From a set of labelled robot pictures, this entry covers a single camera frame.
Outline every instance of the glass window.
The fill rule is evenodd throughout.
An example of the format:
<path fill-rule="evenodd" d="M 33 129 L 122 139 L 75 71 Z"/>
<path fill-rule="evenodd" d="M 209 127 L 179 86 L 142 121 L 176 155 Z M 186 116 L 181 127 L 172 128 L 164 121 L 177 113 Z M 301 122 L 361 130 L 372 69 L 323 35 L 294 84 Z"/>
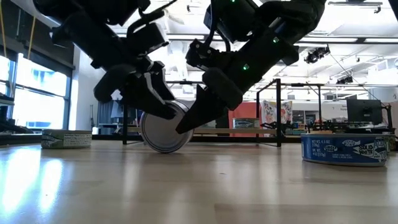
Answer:
<path fill-rule="evenodd" d="M 8 80 L 10 70 L 10 60 L 8 58 L 0 56 L 0 80 Z"/>
<path fill-rule="evenodd" d="M 6 94 L 6 84 L 5 83 L 2 83 L 2 82 L 0 82 L 0 93 L 2 93 L 2 94 Z"/>
<path fill-rule="evenodd" d="M 67 76 L 18 56 L 17 84 L 65 96 Z"/>
<path fill-rule="evenodd" d="M 65 100 L 17 89 L 12 118 L 27 128 L 62 129 Z"/>

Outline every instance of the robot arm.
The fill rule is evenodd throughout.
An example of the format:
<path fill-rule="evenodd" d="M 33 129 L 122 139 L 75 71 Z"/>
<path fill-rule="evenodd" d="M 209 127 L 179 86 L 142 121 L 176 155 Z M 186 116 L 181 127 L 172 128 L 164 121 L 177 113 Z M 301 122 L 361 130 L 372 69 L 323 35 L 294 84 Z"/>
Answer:
<path fill-rule="evenodd" d="M 242 103 L 243 94 L 277 62 L 296 62 L 299 54 L 293 44 L 316 28 L 325 1 L 275 1 L 260 8 L 251 0 L 215 1 L 217 5 L 212 7 L 222 7 L 216 13 L 220 15 L 216 18 L 217 31 L 230 42 L 248 41 L 237 52 L 219 52 L 197 40 L 190 45 L 187 63 L 205 71 L 206 88 L 197 86 L 197 100 L 177 126 L 177 132 L 184 133 L 222 116 L 225 107 L 235 110 Z M 244 22 L 234 20 L 238 14 L 245 18 Z"/>
<path fill-rule="evenodd" d="M 39 12 L 60 24 L 52 40 L 62 45 L 72 41 L 88 54 L 95 68 L 106 74 L 94 89 L 98 101 L 111 100 L 121 91 L 124 103 L 165 119 L 174 111 L 165 101 L 174 100 L 164 81 L 164 65 L 147 55 L 168 44 L 162 29 L 153 23 L 164 16 L 166 6 L 144 14 L 149 0 L 33 0 Z M 212 0 L 205 24 L 211 30 L 205 43 L 194 40 L 187 63 L 205 71 L 206 88 L 197 86 L 197 100 L 176 130 L 184 133 L 223 115 L 225 108 L 236 109 L 243 94 L 277 62 L 290 65 L 299 59 L 293 46 L 316 28 L 326 0 L 266 2 L 257 7 L 252 0 Z M 398 14 L 396 0 L 390 0 Z M 131 15 L 142 17 L 118 37 L 108 25 L 123 25 Z M 210 47 L 212 34 L 225 42 L 246 42 L 237 52 L 219 52 Z"/>

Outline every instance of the blue can label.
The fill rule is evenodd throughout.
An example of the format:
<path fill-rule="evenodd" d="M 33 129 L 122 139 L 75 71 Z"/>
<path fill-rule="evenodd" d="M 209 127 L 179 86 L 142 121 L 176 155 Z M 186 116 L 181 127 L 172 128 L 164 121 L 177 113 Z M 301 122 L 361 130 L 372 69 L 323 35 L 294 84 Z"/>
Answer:
<path fill-rule="evenodd" d="M 385 162 L 387 144 L 384 138 L 320 138 L 302 137 L 305 159 L 325 162 L 372 163 Z"/>

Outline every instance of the silver can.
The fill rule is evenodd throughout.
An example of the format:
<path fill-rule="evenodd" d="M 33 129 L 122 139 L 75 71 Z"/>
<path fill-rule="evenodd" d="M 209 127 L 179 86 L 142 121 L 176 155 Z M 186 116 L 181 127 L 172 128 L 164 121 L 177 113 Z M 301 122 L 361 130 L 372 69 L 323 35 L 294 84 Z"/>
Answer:
<path fill-rule="evenodd" d="M 140 121 L 141 136 L 145 143 L 160 153 L 171 153 L 179 150 L 191 140 L 194 133 L 194 130 L 191 130 L 179 134 L 175 130 L 188 111 L 188 107 L 178 101 L 168 101 L 167 104 L 175 110 L 173 119 L 167 120 L 143 113 Z"/>

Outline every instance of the tuna can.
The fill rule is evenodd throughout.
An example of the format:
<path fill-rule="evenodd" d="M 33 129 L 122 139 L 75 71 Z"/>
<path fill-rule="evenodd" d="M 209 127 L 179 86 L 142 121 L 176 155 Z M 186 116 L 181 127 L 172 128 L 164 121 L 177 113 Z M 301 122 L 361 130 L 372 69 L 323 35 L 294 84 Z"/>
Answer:
<path fill-rule="evenodd" d="M 387 161 L 383 134 L 301 134 L 305 161 L 341 166 L 380 167 Z"/>
<path fill-rule="evenodd" d="M 175 110 L 173 119 L 167 120 L 143 113 L 140 121 L 143 140 L 149 147 L 160 153 L 171 153 L 179 150 L 191 140 L 194 132 L 191 130 L 179 134 L 175 130 L 188 111 L 188 107 L 178 101 L 169 101 L 167 104 Z"/>
<path fill-rule="evenodd" d="M 258 118 L 234 118 L 233 128 L 260 128 L 260 121 Z"/>

